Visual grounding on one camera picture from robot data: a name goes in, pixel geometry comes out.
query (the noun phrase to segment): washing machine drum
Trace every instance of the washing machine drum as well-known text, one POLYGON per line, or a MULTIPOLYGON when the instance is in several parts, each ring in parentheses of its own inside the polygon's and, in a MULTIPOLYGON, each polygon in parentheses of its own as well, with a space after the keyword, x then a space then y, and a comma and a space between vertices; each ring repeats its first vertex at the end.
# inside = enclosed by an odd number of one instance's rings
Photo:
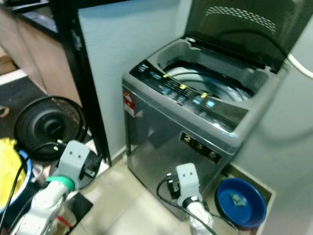
POLYGON ((221 100, 242 102, 252 96, 251 92, 238 81, 212 70, 176 67, 166 72, 188 87, 199 92, 207 92, 221 100))

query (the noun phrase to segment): yellow cloth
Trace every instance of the yellow cloth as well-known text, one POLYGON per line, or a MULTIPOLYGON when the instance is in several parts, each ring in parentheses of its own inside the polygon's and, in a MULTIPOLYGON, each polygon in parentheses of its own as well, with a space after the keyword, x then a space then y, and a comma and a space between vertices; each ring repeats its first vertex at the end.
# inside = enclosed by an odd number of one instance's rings
MULTIPOLYGON (((15 151, 16 140, 9 138, 0 139, 0 208, 4 207, 22 162, 19 154, 15 151)), ((16 184, 14 194, 20 189, 26 178, 25 171, 22 170, 16 184)))

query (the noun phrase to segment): green band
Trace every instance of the green band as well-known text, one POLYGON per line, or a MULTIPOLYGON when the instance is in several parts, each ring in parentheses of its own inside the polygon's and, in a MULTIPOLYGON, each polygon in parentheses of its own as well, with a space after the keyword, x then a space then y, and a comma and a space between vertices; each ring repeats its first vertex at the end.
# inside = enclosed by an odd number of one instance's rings
POLYGON ((46 178, 45 181, 46 182, 58 181, 58 182, 64 184, 70 192, 73 191, 75 188, 74 182, 72 180, 70 180, 69 178, 64 177, 64 176, 50 176, 50 177, 46 178))

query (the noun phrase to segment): black shelf frame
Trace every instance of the black shelf frame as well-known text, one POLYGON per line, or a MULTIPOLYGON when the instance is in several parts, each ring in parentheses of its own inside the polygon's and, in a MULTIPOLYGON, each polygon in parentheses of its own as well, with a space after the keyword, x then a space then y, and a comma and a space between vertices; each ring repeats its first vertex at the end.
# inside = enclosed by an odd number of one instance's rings
POLYGON ((81 99, 86 120, 98 155, 112 166, 108 140, 102 121, 78 11, 81 8, 125 0, 50 0, 50 8, 59 32, 59 39, 81 99))

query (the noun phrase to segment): tinted lid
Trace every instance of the tinted lid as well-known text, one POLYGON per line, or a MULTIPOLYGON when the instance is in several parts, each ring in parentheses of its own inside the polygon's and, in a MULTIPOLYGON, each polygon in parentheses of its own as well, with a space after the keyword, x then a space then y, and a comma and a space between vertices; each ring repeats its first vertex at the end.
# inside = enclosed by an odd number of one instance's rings
POLYGON ((312 14, 313 0, 193 0, 185 35, 277 72, 312 14))

